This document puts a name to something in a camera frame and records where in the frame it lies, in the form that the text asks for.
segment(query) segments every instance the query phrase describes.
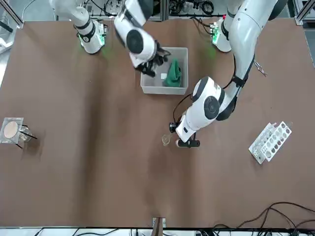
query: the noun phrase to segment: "white object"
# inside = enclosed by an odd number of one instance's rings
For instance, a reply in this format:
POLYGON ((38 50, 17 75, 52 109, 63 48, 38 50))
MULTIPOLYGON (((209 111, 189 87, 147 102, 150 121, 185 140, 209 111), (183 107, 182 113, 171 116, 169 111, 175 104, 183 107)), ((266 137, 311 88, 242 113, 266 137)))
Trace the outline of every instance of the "white object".
POLYGON ((259 164, 262 164, 265 159, 268 162, 271 161, 292 133, 291 129, 283 121, 280 125, 275 125, 275 123, 267 124, 249 148, 249 151, 259 164))
POLYGON ((166 73, 161 73, 161 80, 165 80, 167 77, 167 74, 166 73))
POLYGON ((219 114, 219 98, 222 92, 224 93, 224 90, 209 76, 199 80, 192 93, 193 105, 182 115, 176 128, 176 133, 184 143, 197 130, 215 121, 219 114))
POLYGON ((184 95, 188 88, 188 49, 187 48, 166 48, 163 49, 171 53, 168 61, 156 68, 156 76, 150 77, 141 73, 140 85, 144 93, 152 94, 174 94, 184 95), (162 74, 167 74, 173 59, 177 59, 182 72, 180 87, 163 86, 162 74))
POLYGON ((219 31, 220 33, 218 34, 218 40, 214 43, 214 45, 221 51, 224 53, 227 53, 229 51, 231 51, 231 46, 230 43, 228 41, 228 39, 226 38, 226 36, 223 34, 222 32, 222 24, 225 28, 225 30, 227 32, 230 31, 232 22, 234 20, 235 14, 238 11, 238 8, 240 7, 240 5, 242 4, 244 0, 227 0, 226 5, 227 5, 227 14, 225 16, 225 19, 223 20, 223 18, 220 18, 217 22, 218 26, 219 26, 219 31))
POLYGON ((84 0, 49 0, 57 15, 74 23, 85 51, 95 54, 105 44, 104 25, 90 18, 88 11, 79 6, 82 2, 84 0))
POLYGON ((132 65, 137 70, 155 76, 155 68, 164 62, 167 52, 142 29, 153 12, 153 1, 126 0, 115 18, 116 35, 129 50, 132 65))
POLYGON ((24 118, 4 118, 0 130, 0 144, 17 144, 24 118))
POLYGON ((235 58, 235 72, 224 89, 215 84, 210 77, 205 77, 207 82, 204 82, 203 86, 198 82, 195 90, 199 90, 197 94, 200 96, 193 98, 193 104, 184 112, 181 122, 176 124, 178 126, 176 133, 184 143, 200 128, 211 124, 214 120, 228 119, 234 111, 237 98, 248 79, 254 61, 257 39, 276 3, 277 0, 245 0, 237 11, 229 32, 229 42, 235 58), (206 115, 207 110, 208 112, 212 110, 213 113, 206 115))
POLYGON ((0 54, 9 50, 13 45, 13 41, 6 43, 3 38, 0 38, 0 54))

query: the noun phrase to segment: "metal stand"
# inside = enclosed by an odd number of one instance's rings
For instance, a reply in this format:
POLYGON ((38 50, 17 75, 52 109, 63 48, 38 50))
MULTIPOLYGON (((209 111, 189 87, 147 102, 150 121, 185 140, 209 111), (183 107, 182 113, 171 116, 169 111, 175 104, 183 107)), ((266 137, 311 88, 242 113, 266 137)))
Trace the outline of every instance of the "metal stand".
POLYGON ((9 13, 9 15, 19 25, 19 27, 23 26, 24 21, 15 13, 15 11, 6 0, 0 0, 0 5, 9 13))
POLYGON ((310 10, 315 6, 315 0, 308 0, 307 3, 302 7, 300 12, 295 17, 295 22, 298 26, 303 25, 303 19, 310 12, 310 10))
POLYGON ((165 222, 165 219, 156 218, 151 236, 163 236, 163 221, 165 222))

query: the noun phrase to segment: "green light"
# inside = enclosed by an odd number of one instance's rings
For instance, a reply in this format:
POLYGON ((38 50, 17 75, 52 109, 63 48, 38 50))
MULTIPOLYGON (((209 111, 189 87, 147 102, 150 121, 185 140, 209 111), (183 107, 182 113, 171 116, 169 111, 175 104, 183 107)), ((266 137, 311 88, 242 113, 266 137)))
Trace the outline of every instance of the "green light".
POLYGON ((219 36, 220 36, 220 31, 219 31, 219 30, 216 30, 216 31, 215 31, 215 34, 214 34, 213 37, 212 37, 212 43, 213 43, 213 44, 217 44, 218 39, 219 39, 219 36))

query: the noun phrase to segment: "metal frame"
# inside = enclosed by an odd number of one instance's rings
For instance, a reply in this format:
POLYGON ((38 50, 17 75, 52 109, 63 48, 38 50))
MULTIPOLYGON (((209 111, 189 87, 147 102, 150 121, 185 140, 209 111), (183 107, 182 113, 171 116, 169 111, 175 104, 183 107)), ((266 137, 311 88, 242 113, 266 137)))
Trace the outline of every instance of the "metal frame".
POLYGON ((315 6, 315 0, 308 0, 306 4, 301 8, 301 10, 295 16, 295 22, 298 26, 303 25, 304 18, 309 14, 312 8, 315 6))
POLYGON ((12 19, 18 24, 19 27, 23 27, 24 21, 19 15, 15 13, 10 4, 6 0, 0 0, 0 5, 6 10, 6 12, 12 17, 12 19))

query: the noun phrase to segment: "floor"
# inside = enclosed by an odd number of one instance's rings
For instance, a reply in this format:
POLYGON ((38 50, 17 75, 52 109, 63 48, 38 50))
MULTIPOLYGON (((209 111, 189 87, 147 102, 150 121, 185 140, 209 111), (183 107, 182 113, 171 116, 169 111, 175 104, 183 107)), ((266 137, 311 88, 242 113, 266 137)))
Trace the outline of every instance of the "floor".
MULTIPOLYGON (((10 0, 10 4, 13 9, 22 16, 23 9, 31 0, 10 0)), ((3 9, 0 9, 0 18, 2 21, 8 23, 9 25, 15 29, 16 23, 13 19, 6 18, 6 14, 3 9)), ((289 10, 286 8, 280 15, 280 17, 289 17, 289 10)), ((55 15, 53 10, 50 8, 48 0, 36 0, 32 3, 24 12, 23 19, 25 21, 53 21, 55 20, 55 15)), ((306 39, 311 51, 311 55, 315 59, 315 29, 305 29, 306 39)), ((13 40, 14 34, 8 34, 6 31, 0 28, 0 37, 2 37, 5 41, 13 40)), ((5 68, 10 56, 10 51, 0 54, 0 86, 2 83, 2 79, 4 76, 5 68)), ((0 229, 0 236, 33 236, 38 232, 39 229, 0 229)), ((112 229, 80 229, 76 232, 76 235, 86 233, 86 232, 94 232, 99 234, 104 234, 106 232, 111 231, 112 229)), ((41 236, 72 236, 75 233, 76 229, 44 229, 40 235, 41 236)), ((150 230, 139 230, 141 236, 149 236, 150 230)), ((167 236, 194 236, 195 231, 165 231, 167 236)), ((135 235, 135 230, 131 231, 129 229, 117 230, 112 232, 110 236, 132 236, 135 235)), ((287 236, 286 233, 274 233, 278 236, 287 236)), ((220 236, 256 236, 256 233, 252 235, 251 232, 232 232, 229 234, 228 232, 220 232, 220 236)))

